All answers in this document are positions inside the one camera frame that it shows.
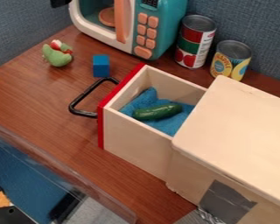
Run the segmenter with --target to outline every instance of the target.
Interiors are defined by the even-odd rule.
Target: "table surface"
[[[73,47],[74,61],[65,67],[49,66],[41,47],[60,39]],[[0,124],[36,144],[90,179],[102,190],[136,212],[138,223],[173,223],[195,206],[165,183],[97,147],[96,120],[72,115],[68,104],[94,83],[92,57],[108,54],[111,74],[118,80],[141,60],[80,33],[70,26],[0,66]],[[205,66],[189,70],[179,66],[169,51],[147,62],[153,67],[208,88],[213,78]],[[243,82],[280,97],[280,81],[248,71]],[[95,110],[114,86],[96,89],[80,109]]]

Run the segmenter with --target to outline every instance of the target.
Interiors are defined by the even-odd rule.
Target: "toy vegetable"
[[[44,58],[54,67],[63,67],[73,60],[73,50],[69,45],[55,39],[42,47]]]
[[[179,104],[168,103],[151,108],[135,109],[133,117],[139,121],[142,120],[159,120],[166,117],[175,116],[183,111],[183,107]]]

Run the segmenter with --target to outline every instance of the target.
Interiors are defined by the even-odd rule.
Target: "box lid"
[[[280,98],[219,76],[172,143],[280,205]]]

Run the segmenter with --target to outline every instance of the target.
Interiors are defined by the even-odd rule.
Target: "blue block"
[[[110,76],[110,61],[108,55],[94,56],[94,77],[109,77]]]

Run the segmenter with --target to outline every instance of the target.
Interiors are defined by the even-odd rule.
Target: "can label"
[[[202,67],[206,62],[214,34],[215,31],[199,32],[183,26],[182,32],[178,37],[176,61],[184,67]]]
[[[217,77],[218,75],[225,75],[234,80],[240,81],[249,65],[249,59],[230,59],[223,53],[217,52],[213,57],[211,65],[211,75]]]

